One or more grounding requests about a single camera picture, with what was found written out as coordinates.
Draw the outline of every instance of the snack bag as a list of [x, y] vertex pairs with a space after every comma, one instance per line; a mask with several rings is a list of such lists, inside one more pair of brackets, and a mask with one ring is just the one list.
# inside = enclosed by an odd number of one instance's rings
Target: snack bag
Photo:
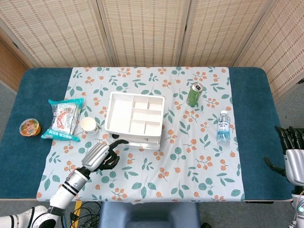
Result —
[[41, 136], [43, 139], [73, 140], [79, 142], [80, 139], [74, 136], [76, 123], [80, 116], [84, 102], [83, 98], [65, 101], [48, 100], [52, 106], [53, 121], [50, 128]]

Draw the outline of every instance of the gray floor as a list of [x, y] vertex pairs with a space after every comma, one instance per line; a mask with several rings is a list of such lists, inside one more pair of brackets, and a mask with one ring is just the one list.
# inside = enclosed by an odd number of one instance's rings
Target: gray floor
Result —
[[[304, 128], [303, 97], [304, 85], [300, 85], [276, 104], [283, 127], [292, 125]], [[15, 95], [0, 84], [0, 139], [14, 99]], [[36, 201], [0, 201], [0, 216], [18, 214], [41, 204], [48, 207], [48, 203]], [[69, 205], [66, 210], [67, 216], [74, 210], [74, 206], [75, 203]], [[213, 228], [286, 228], [294, 217], [294, 210], [289, 202], [275, 202], [274, 204], [201, 203], [199, 210], [201, 222], [207, 222]]]

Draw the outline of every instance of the water bottle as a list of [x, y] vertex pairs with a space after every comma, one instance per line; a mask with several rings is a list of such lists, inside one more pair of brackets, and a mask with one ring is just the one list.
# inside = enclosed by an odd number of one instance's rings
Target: water bottle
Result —
[[218, 133], [217, 143], [219, 145], [228, 145], [230, 143], [230, 118], [227, 115], [227, 111], [223, 110], [220, 112], [218, 119]]

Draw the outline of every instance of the green can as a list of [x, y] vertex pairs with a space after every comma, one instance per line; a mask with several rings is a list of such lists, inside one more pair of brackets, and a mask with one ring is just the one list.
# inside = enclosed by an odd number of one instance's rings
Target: green can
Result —
[[187, 97], [187, 105], [194, 107], [198, 102], [201, 92], [203, 91], [203, 85], [201, 83], [193, 83], [190, 87], [190, 91]]

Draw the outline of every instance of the tablecloth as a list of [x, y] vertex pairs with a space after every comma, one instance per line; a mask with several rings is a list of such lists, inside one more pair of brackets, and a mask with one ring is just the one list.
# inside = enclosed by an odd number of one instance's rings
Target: tablecloth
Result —
[[[204, 91], [197, 107], [186, 105], [191, 83]], [[73, 68], [66, 99], [84, 97], [81, 118], [91, 116], [101, 125], [98, 135], [78, 126], [79, 142], [53, 141], [38, 190], [48, 200], [62, 180], [97, 142], [105, 142], [107, 105], [111, 91], [166, 98], [161, 147], [158, 151], [120, 146], [121, 159], [112, 171], [91, 175], [77, 195], [81, 200], [239, 201], [244, 199], [228, 68], [133, 67]], [[215, 140], [217, 118], [227, 110], [231, 118], [229, 148]]]

